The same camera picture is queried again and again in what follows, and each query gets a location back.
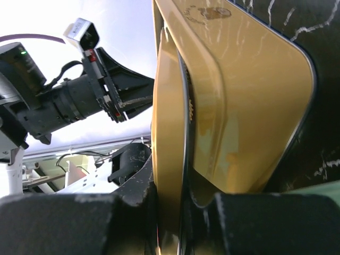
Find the bear print tin lid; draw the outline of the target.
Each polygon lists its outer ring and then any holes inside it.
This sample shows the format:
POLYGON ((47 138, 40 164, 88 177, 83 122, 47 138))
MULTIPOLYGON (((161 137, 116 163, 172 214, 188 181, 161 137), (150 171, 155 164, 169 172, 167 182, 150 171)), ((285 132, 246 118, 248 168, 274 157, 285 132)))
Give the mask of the bear print tin lid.
POLYGON ((160 32, 151 120, 152 167, 158 195, 160 254, 177 254, 184 158, 184 96, 177 48, 160 32))

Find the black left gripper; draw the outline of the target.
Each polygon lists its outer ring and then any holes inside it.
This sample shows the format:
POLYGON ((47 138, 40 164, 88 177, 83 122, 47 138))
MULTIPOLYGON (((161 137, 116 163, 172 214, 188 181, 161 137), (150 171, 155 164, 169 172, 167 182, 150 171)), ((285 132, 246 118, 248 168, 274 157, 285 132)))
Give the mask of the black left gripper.
POLYGON ((30 134, 48 145, 52 132, 99 111, 115 121, 110 87, 127 119, 152 106, 153 78, 118 63, 102 47, 96 52, 65 64, 59 76, 46 83, 20 42, 1 46, 1 144, 25 145, 30 134), (104 82, 107 76, 109 83, 104 82))

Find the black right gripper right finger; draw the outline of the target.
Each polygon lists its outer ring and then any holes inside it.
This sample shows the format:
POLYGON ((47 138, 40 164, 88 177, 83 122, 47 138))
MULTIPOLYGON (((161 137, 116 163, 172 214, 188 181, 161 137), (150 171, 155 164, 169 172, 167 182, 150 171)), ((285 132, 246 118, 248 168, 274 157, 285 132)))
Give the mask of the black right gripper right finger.
POLYGON ((339 198, 183 189, 184 254, 339 254, 339 198))

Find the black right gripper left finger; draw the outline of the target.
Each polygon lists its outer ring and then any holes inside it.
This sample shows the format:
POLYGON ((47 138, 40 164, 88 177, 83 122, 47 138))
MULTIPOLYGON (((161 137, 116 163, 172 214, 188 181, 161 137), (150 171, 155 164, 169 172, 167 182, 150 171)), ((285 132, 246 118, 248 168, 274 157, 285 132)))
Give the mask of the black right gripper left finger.
POLYGON ((1 254, 155 254, 152 160, 109 194, 1 198, 1 254))

